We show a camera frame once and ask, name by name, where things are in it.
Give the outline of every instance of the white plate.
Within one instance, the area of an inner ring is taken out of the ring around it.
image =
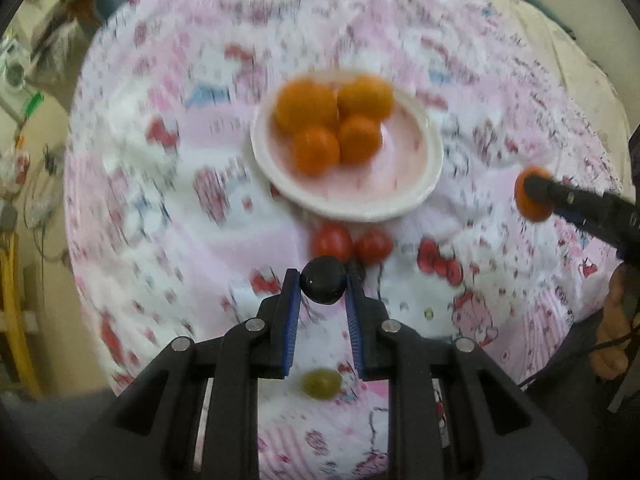
[[[339,86],[361,72],[324,70],[308,77]],[[255,160],[282,195],[320,216],[352,222],[379,222],[422,204],[435,188],[444,160],[440,133],[415,97],[394,88],[396,106],[382,125],[383,145],[367,164],[340,165],[311,178],[293,166],[289,147],[277,134],[272,115],[279,91],[265,97],[251,128]]]

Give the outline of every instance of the green grape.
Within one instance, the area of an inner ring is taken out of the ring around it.
[[[342,377],[338,370],[318,368],[302,376],[302,391],[309,397],[318,400],[333,399],[342,385]]]

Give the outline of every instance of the orange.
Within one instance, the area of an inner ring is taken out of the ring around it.
[[[361,115],[351,116],[340,125],[338,142],[343,162],[367,162],[382,146],[380,123]]]
[[[298,133],[291,151],[296,168],[308,176],[318,176],[340,162],[338,139],[322,126],[310,126]]]
[[[335,92],[309,79],[295,79],[280,91],[274,117],[278,127],[290,136],[308,126],[324,126],[335,131],[338,127]]]
[[[537,175],[551,179],[551,173],[544,168],[539,168],[537,166],[529,166],[528,168],[525,168],[525,170],[516,179],[516,184],[514,186],[516,206],[518,207],[520,214],[527,220],[531,222],[543,222],[553,214],[554,206],[552,204],[535,202],[530,199],[524,189],[524,181],[530,175]]]
[[[338,90],[340,118],[364,115],[382,122],[391,115],[394,92],[391,85],[374,76],[360,76]]]

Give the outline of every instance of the pink tablecloth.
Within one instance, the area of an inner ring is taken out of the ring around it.
[[[388,222],[366,289],[427,336],[467,336],[514,379],[596,310],[613,251],[563,220],[529,224],[527,164],[620,188],[583,114],[485,0],[135,0],[98,33],[70,118],[66,219],[78,289],[114,389],[176,335],[220,336],[308,260],[308,217],[248,143],[268,88],[358,68],[415,93],[444,136],[440,183]],[[353,226],[357,233],[359,227]],[[334,402],[300,376],[336,368]],[[291,376],[259,392],[264,478],[365,476],[386,463],[386,384],[351,367],[344,307],[305,300]]]

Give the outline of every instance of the black ball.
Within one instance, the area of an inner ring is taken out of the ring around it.
[[[318,256],[302,269],[300,288],[310,300],[331,305],[340,300],[347,289],[347,273],[333,256]]]

